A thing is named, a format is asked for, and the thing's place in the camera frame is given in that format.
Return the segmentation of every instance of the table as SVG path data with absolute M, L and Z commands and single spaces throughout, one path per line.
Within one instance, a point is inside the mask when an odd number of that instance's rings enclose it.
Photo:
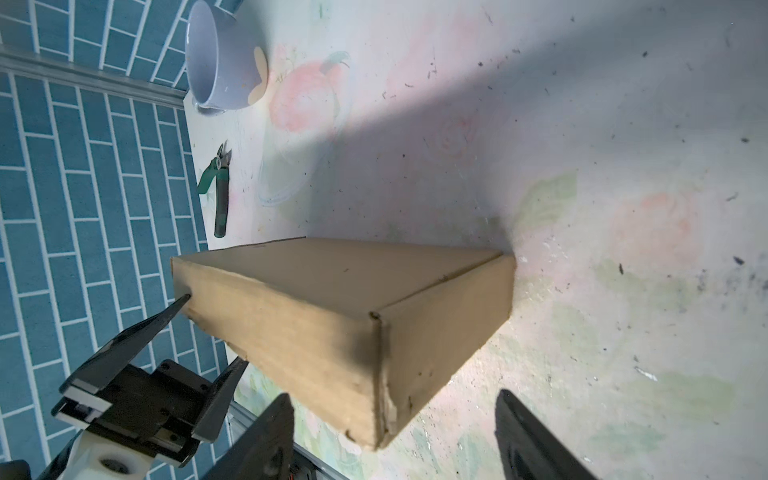
M 509 321 L 383 452 L 302 406 L 349 478 L 500 478 L 509 388 L 602 478 L 768 474 L 768 6 L 246 0 L 266 96 L 203 118 L 233 149 L 227 235 L 491 246 Z M 250 367 L 236 400 L 279 388 Z

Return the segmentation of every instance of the box side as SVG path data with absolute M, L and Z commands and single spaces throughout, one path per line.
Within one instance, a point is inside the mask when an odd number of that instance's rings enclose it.
M 226 341 L 323 421 L 360 445 L 376 444 L 374 322 L 182 257 L 172 258 L 171 268 L 176 297 L 192 293 L 184 313 L 203 331 Z
M 509 318 L 514 281 L 515 258 L 502 256 L 378 312 L 379 420 L 386 430 L 377 448 L 386 446 Z
M 402 300 L 498 250 L 299 238 L 182 257 L 259 280 L 297 299 L 350 318 Z

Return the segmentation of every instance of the mug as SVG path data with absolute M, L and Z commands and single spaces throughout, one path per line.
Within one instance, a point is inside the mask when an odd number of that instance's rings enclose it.
M 187 23 L 187 77 L 206 116 L 245 108 L 266 90 L 266 57 L 253 36 L 224 11 L 197 0 Z

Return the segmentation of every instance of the pliers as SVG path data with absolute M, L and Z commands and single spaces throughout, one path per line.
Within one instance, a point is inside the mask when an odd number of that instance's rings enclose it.
M 200 176 L 197 193 L 208 193 L 210 183 L 216 178 L 216 220 L 214 222 L 214 237 L 221 238 L 227 234 L 227 213 L 230 209 L 230 160 L 232 150 L 227 151 L 227 142 L 221 144 L 216 157 Z

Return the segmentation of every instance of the cardboard box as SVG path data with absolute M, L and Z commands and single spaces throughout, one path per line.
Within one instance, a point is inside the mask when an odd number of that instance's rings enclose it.
M 509 318 L 498 250 L 299 238 L 171 259 L 184 312 L 361 446 L 386 446 Z

